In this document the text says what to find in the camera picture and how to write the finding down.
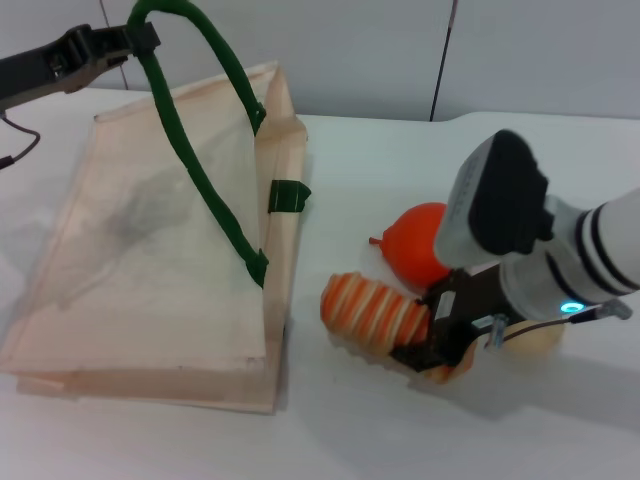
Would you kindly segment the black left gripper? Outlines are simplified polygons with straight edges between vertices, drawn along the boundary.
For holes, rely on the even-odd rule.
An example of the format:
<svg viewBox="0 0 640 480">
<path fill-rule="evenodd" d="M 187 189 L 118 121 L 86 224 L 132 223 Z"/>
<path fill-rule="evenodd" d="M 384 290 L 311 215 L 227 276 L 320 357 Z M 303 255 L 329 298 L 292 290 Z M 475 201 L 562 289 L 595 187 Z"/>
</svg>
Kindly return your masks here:
<svg viewBox="0 0 640 480">
<path fill-rule="evenodd" d="M 129 55 L 145 55 L 159 45 L 151 23 L 96 30 L 74 27 L 49 44 L 1 60 L 1 107 L 76 92 L 105 68 L 119 68 Z"/>
</svg>

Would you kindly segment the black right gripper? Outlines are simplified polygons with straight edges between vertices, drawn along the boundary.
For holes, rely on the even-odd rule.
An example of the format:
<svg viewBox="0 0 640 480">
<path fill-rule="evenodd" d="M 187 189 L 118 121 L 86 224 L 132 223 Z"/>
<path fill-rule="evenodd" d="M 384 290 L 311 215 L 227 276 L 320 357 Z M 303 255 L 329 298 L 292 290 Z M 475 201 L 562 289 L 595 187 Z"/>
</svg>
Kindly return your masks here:
<svg viewBox="0 0 640 480">
<path fill-rule="evenodd" d="M 441 310 L 435 314 L 431 330 L 431 347 L 426 344 L 398 346 L 392 350 L 392 358 L 415 372 L 424 372 L 440 366 L 457 366 L 471 345 L 480 335 L 491 330 L 498 319 L 507 326 L 510 323 L 510 305 L 500 281 L 500 269 L 490 267 L 474 275 L 456 269 L 447 277 L 439 291 L 439 301 L 446 294 Z M 435 295 L 426 292 L 414 303 L 430 312 L 435 305 Z"/>
</svg>

